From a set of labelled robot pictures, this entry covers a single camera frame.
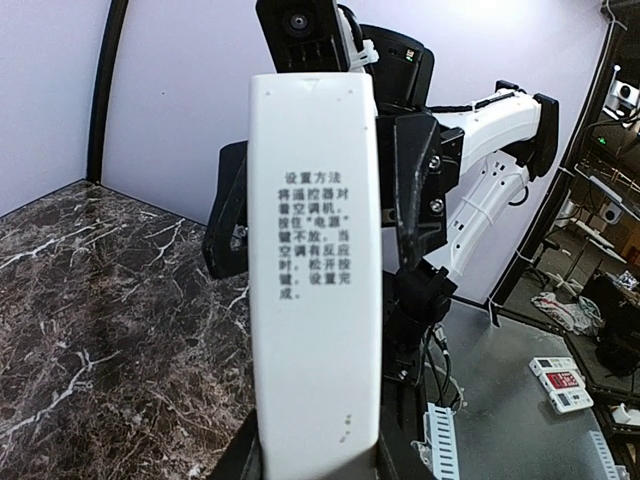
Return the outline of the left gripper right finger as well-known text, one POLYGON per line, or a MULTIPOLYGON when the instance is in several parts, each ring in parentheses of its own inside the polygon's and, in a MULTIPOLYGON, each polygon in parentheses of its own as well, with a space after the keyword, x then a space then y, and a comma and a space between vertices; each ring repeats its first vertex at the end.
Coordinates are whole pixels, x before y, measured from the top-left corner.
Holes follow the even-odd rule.
POLYGON ((375 457, 376 478, 379 480, 398 480, 399 474, 395 466, 393 452, 383 432, 380 432, 376 444, 375 457))

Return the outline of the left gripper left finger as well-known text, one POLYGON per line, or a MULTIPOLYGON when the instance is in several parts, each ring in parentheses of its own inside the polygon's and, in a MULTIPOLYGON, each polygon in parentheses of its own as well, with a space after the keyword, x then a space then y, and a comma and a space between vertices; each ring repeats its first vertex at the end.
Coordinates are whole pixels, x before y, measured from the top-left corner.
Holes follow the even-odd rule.
POLYGON ((257 413, 250 412, 209 474, 209 479, 260 480, 262 478, 257 413))

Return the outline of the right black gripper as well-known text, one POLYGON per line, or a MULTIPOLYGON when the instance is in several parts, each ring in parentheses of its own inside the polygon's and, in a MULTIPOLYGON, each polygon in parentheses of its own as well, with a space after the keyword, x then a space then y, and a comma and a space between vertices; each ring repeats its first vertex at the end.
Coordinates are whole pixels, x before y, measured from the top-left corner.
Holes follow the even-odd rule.
POLYGON ((419 41, 364 25, 373 64, 382 219, 396 235, 398 270, 385 274, 383 377, 418 384, 427 330, 448 312, 456 289, 448 268, 426 259, 447 242, 446 193, 457 184, 463 133, 428 110, 434 54, 419 41))

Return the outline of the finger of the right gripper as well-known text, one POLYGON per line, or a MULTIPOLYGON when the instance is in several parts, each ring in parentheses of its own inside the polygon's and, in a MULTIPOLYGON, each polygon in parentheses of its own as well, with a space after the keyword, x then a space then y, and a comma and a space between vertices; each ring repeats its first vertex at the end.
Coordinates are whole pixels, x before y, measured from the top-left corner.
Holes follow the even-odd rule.
POLYGON ((219 152, 217 190, 202 241, 202 253, 213 279, 248 270, 247 141, 219 152))

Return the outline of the white remote control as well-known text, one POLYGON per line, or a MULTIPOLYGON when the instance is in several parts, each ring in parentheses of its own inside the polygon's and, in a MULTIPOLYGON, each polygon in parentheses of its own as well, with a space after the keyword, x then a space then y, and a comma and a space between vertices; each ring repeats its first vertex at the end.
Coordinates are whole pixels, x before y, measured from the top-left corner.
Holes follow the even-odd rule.
POLYGON ((255 76, 247 152, 250 320, 267 479, 371 479, 382 251, 369 76, 255 76))

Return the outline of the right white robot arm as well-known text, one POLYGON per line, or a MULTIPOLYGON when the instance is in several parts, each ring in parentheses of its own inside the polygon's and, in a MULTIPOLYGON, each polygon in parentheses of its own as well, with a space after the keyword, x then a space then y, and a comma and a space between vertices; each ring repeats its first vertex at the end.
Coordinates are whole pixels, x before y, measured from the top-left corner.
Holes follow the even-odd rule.
POLYGON ((434 58, 420 42, 308 10, 261 23, 279 90, 273 118, 287 100, 325 93, 309 115, 287 119, 284 139, 327 152, 290 164, 276 179, 280 146, 260 155, 245 142, 219 156, 219 186, 203 243, 210 274, 248 273, 255 288, 252 319, 258 390, 300 379, 329 319, 355 305, 348 287, 371 258, 366 161, 343 152, 344 134, 329 120, 345 108, 342 88, 363 82, 376 110, 380 221, 396 231, 400 267, 393 279, 381 348, 389 361, 422 355, 450 308, 469 258, 485 231, 518 194, 550 169, 558 146, 558 102, 498 82, 493 95, 462 106, 427 107, 434 58))

